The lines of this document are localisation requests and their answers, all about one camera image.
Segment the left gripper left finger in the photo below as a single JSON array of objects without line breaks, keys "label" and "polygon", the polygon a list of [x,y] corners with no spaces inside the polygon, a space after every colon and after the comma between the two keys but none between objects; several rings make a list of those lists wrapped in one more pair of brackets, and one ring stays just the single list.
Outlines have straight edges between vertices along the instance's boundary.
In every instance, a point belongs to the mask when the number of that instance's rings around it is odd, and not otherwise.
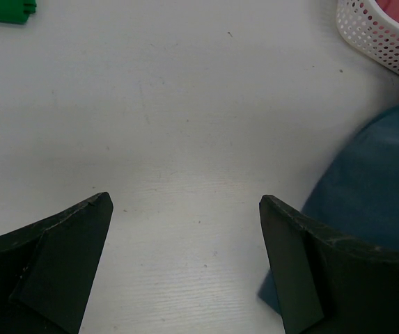
[{"label": "left gripper left finger", "polygon": [[78,333],[113,203],[97,193],[0,236],[0,333]]}]

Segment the blue t shirt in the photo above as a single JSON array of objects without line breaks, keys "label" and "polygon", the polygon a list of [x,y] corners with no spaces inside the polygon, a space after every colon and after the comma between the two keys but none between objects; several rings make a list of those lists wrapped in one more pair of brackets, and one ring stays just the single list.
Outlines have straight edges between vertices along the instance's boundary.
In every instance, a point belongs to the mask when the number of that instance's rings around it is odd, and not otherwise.
[{"label": "blue t shirt", "polygon": [[399,251],[399,104],[360,129],[336,155],[301,212]]}]

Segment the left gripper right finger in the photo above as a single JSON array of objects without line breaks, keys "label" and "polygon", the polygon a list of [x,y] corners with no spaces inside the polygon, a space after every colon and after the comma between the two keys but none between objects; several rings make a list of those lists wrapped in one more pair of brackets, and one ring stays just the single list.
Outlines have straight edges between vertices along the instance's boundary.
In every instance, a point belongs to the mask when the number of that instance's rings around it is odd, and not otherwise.
[{"label": "left gripper right finger", "polygon": [[287,333],[399,333],[399,252],[265,195],[260,224]]}]

